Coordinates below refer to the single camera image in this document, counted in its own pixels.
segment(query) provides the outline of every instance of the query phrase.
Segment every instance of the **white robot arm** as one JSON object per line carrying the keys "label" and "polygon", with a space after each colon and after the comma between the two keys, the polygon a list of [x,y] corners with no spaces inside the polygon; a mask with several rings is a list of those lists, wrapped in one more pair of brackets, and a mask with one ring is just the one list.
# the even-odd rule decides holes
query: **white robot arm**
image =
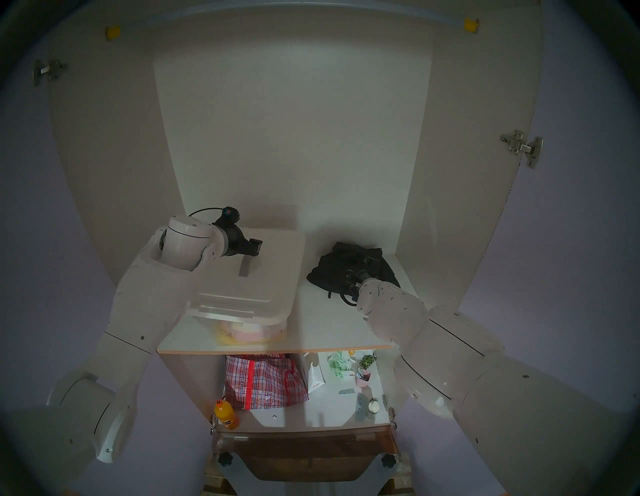
{"label": "white robot arm", "polygon": [[586,494],[632,420],[508,358],[495,336],[459,312],[428,311],[376,279],[363,282],[357,303],[371,330],[399,346],[398,383],[430,412],[454,419],[509,494]]}
{"label": "white robot arm", "polygon": [[186,312],[198,281],[224,255],[255,256],[235,209],[208,225],[174,216],[158,229],[116,289],[94,354],[53,387],[47,406],[11,413],[9,431],[48,488],[62,488],[93,460],[111,463],[129,437],[138,384],[152,354]]}

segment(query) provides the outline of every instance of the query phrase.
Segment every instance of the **black backpack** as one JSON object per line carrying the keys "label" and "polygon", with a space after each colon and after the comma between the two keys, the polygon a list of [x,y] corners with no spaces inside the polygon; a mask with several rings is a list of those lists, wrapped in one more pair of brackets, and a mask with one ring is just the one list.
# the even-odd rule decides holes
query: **black backpack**
{"label": "black backpack", "polygon": [[356,304],[350,303],[345,295],[358,301],[356,283],[371,277],[400,287],[393,270],[382,258],[380,248],[362,248],[357,244],[338,242],[331,253],[320,257],[318,267],[307,275],[307,280],[328,291],[329,298],[331,293],[337,293],[347,305],[355,307]]}

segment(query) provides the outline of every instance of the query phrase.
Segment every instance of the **pink cup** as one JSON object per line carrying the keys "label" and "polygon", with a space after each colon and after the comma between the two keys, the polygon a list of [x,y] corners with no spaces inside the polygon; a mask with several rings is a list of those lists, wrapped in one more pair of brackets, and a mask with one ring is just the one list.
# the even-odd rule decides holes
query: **pink cup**
{"label": "pink cup", "polygon": [[358,374],[356,375],[356,386],[359,388],[364,388],[369,385],[369,379],[371,379],[371,372],[358,369]]}

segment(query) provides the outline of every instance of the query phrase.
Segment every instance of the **cable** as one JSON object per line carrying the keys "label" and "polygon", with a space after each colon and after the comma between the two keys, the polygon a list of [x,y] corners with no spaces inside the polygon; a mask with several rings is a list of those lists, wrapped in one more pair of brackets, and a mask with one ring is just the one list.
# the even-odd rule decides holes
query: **cable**
{"label": "cable", "polygon": [[220,207],[209,207],[208,209],[200,209],[200,210],[196,210],[193,214],[189,214],[189,217],[191,217],[194,214],[197,214],[198,212],[204,212],[205,210],[224,210],[224,209],[221,209]]}
{"label": "cable", "polygon": [[344,295],[343,295],[343,294],[341,294],[341,295],[340,295],[340,298],[342,298],[342,300],[343,300],[347,305],[349,305],[350,307],[357,307],[357,306],[358,306],[358,304],[357,304],[357,303],[349,303],[349,302],[347,301],[347,299],[344,297]]}

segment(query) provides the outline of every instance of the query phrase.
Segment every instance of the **red plaid bag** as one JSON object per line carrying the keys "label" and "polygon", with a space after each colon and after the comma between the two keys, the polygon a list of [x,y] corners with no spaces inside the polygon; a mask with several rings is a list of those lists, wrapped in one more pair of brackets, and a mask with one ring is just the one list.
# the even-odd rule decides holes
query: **red plaid bag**
{"label": "red plaid bag", "polygon": [[285,355],[227,355],[225,396],[240,410],[279,408],[309,399],[298,368]]}

